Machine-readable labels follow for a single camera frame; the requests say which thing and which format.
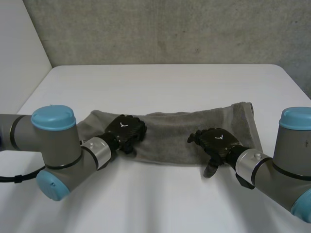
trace white logo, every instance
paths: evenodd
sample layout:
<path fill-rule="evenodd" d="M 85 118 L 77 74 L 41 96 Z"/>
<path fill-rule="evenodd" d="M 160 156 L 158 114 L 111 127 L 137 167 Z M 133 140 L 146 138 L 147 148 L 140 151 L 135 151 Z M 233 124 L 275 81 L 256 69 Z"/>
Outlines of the white logo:
<path fill-rule="evenodd" d="M 223 140 L 223 135 L 222 135 L 221 137 L 216 137 L 216 139 L 221 139 L 221 140 Z"/>
<path fill-rule="evenodd" d="M 120 125 L 121 125 L 121 128 L 128 126 L 128 125 L 123 125 L 122 122 L 120 122 Z"/>

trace concrete wall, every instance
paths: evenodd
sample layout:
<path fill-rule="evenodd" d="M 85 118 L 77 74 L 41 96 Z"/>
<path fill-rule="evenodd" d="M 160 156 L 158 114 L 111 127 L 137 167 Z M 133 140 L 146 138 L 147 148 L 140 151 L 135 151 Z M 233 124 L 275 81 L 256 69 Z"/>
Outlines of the concrete wall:
<path fill-rule="evenodd" d="M 51 68 L 22 0 L 0 0 L 0 113 L 17 113 Z"/>
<path fill-rule="evenodd" d="M 53 66 L 276 64 L 311 97 L 310 0 L 24 0 Z"/>

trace black cable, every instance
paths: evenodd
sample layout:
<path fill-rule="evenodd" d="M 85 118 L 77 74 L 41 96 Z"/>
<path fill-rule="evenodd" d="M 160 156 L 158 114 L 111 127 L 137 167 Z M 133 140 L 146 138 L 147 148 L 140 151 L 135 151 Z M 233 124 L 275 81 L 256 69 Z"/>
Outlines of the black cable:
<path fill-rule="evenodd" d="M 45 166 L 26 175 L 17 175 L 13 177 L 0 176 L 0 183 L 9 183 L 9 182 L 22 183 L 23 181 L 31 180 L 33 178 L 36 178 L 37 174 L 44 168 Z"/>

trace white wall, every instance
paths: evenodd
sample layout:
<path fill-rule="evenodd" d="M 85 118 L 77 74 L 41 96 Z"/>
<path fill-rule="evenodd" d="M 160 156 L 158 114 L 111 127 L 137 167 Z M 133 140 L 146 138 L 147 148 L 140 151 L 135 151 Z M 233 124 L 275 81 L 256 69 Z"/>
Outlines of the white wall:
<path fill-rule="evenodd" d="M 50 70 L 22 0 L 0 0 L 0 113 L 17 113 Z"/>

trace gray wall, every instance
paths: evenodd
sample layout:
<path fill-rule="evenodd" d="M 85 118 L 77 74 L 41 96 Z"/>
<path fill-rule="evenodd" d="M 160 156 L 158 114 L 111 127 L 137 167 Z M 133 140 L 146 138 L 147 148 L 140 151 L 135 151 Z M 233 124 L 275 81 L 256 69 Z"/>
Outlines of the gray wall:
<path fill-rule="evenodd" d="M 311 97 L 310 0 L 24 0 L 50 62 L 276 64 Z"/>

